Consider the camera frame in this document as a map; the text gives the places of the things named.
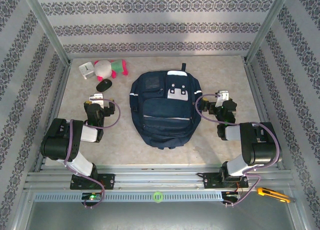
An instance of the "reflective strip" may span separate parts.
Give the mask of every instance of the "reflective strip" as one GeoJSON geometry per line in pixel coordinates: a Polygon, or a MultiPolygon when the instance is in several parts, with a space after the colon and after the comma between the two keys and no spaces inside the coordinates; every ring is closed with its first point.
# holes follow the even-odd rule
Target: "reflective strip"
{"type": "Polygon", "coordinates": [[[186,72],[184,72],[184,71],[168,71],[167,75],[168,75],[168,76],[170,76],[170,75],[174,75],[174,76],[188,76],[188,75],[186,74],[186,72]]]}
{"type": "Polygon", "coordinates": [[[174,120],[185,120],[185,121],[190,121],[190,118],[180,118],[180,117],[169,117],[169,118],[163,118],[163,117],[154,117],[154,116],[146,116],[146,115],[143,115],[143,117],[160,118],[160,119],[174,119],[174,120]]]}

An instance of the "black computer mouse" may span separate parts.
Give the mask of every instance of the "black computer mouse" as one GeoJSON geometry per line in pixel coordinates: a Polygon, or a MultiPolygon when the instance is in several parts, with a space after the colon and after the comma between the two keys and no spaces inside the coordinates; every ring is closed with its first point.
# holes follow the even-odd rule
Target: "black computer mouse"
{"type": "Polygon", "coordinates": [[[99,92],[103,92],[109,89],[111,86],[112,86],[111,80],[104,79],[96,86],[96,90],[99,92]]]}

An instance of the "plush toy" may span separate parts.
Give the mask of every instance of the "plush toy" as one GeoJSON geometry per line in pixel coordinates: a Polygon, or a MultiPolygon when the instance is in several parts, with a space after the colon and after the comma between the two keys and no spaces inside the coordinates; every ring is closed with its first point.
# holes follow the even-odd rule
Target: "plush toy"
{"type": "Polygon", "coordinates": [[[102,81],[103,79],[115,78],[117,73],[122,73],[123,75],[128,75],[128,70],[126,66],[125,60],[118,61],[96,61],[94,63],[94,73],[98,79],[98,81],[102,81]]]}

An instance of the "patterned wallpaper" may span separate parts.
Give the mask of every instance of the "patterned wallpaper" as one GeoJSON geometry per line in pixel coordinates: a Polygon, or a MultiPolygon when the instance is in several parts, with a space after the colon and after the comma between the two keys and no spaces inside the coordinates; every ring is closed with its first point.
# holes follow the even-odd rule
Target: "patterned wallpaper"
{"type": "Polygon", "coordinates": [[[39,0],[70,58],[246,55],[274,0],[39,0]]]}
{"type": "Polygon", "coordinates": [[[320,229],[319,6],[320,0],[286,0],[251,62],[310,229],[320,229]]]}
{"type": "Polygon", "coordinates": [[[64,70],[26,0],[0,0],[0,229],[11,225],[64,70]]]}

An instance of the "purple cable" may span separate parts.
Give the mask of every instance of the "purple cable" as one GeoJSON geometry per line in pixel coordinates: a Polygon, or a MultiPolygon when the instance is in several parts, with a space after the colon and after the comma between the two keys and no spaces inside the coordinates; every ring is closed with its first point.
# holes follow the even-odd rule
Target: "purple cable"
{"type": "MultiPolygon", "coordinates": [[[[231,125],[231,126],[238,126],[238,125],[239,125],[239,124],[236,124],[236,123],[230,123],[230,122],[224,122],[224,121],[216,121],[216,120],[212,120],[212,119],[210,119],[210,118],[207,118],[207,117],[203,116],[203,114],[202,114],[202,113],[199,111],[199,109],[198,109],[198,102],[199,102],[200,99],[202,99],[202,98],[205,97],[205,96],[219,96],[219,95],[218,95],[218,94],[205,94],[205,95],[200,96],[200,97],[195,101],[195,104],[194,104],[194,105],[195,105],[195,110],[196,110],[196,112],[197,112],[202,118],[204,118],[204,119],[206,119],[206,120],[208,120],[208,121],[215,122],[215,123],[220,123],[220,124],[228,124],[228,125],[231,125]]],[[[243,175],[244,175],[244,176],[255,176],[255,177],[258,178],[258,180],[252,185],[252,187],[250,187],[250,189],[248,190],[248,192],[247,192],[240,200],[238,200],[237,202],[232,203],[231,201],[224,200],[225,202],[228,202],[228,203],[229,203],[229,204],[225,204],[226,207],[227,207],[227,206],[232,206],[232,207],[233,207],[233,206],[239,204],[240,202],[242,202],[242,201],[248,196],[248,194],[256,187],[256,185],[260,182],[261,176],[258,175],[258,174],[248,173],[249,171],[251,171],[251,170],[256,170],[256,169],[258,169],[258,168],[266,168],[266,167],[269,167],[269,166],[275,164],[275,163],[278,161],[278,159],[279,159],[280,146],[279,146],[279,143],[278,143],[278,140],[277,140],[276,136],[275,136],[266,126],[262,125],[261,123],[258,123],[258,122],[250,122],[250,123],[262,127],[262,128],[263,128],[264,130],[266,130],[267,133],[269,133],[269,135],[272,137],[272,139],[273,139],[273,141],[274,141],[274,143],[275,143],[275,157],[274,157],[274,159],[273,159],[271,162],[269,162],[269,163],[266,164],[266,165],[257,166],[257,167],[252,167],[252,168],[249,168],[249,169],[243,171],[243,175]]]]}
{"type": "MultiPolygon", "coordinates": [[[[103,99],[103,100],[104,100],[104,101],[108,101],[108,102],[112,102],[112,103],[118,108],[118,110],[119,110],[118,119],[115,121],[114,124],[112,124],[112,125],[110,125],[110,126],[106,126],[106,127],[88,126],[88,127],[97,128],[97,129],[105,129],[105,128],[109,128],[109,127],[112,127],[112,126],[116,125],[117,122],[119,121],[120,116],[121,116],[121,111],[120,111],[119,105],[118,105],[116,102],[113,102],[113,101],[108,100],[108,99],[103,99]]],[[[95,179],[93,179],[93,178],[91,178],[91,177],[89,177],[89,176],[86,176],[86,175],[83,175],[83,174],[81,174],[81,173],[78,173],[78,172],[76,172],[75,170],[73,170],[73,169],[71,169],[70,167],[67,166],[67,162],[68,162],[68,159],[70,158],[71,148],[72,148],[72,140],[73,140],[73,121],[74,121],[73,119],[70,120],[69,146],[68,146],[68,150],[67,150],[67,153],[66,153],[66,158],[65,158],[65,160],[63,161],[63,163],[64,163],[64,166],[65,166],[69,171],[73,172],[75,175],[84,177],[84,178],[86,178],[86,179],[88,179],[88,180],[90,180],[90,181],[93,181],[94,183],[96,183],[96,184],[98,184],[98,185],[101,186],[101,188],[102,188],[102,189],[101,189],[102,194],[101,194],[100,201],[98,201],[95,205],[90,206],[90,208],[92,209],[92,208],[98,206],[98,205],[103,201],[103,199],[105,198],[105,193],[106,193],[105,191],[106,191],[106,190],[105,190],[104,185],[103,185],[101,182],[98,182],[97,180],[95,180],[95,179]]],[[[85,200],[84,203],[83,203],[85,208],[88,207],[88,206],[86,205],[86,201],[87,201],[87,200],[85,200]]]]}

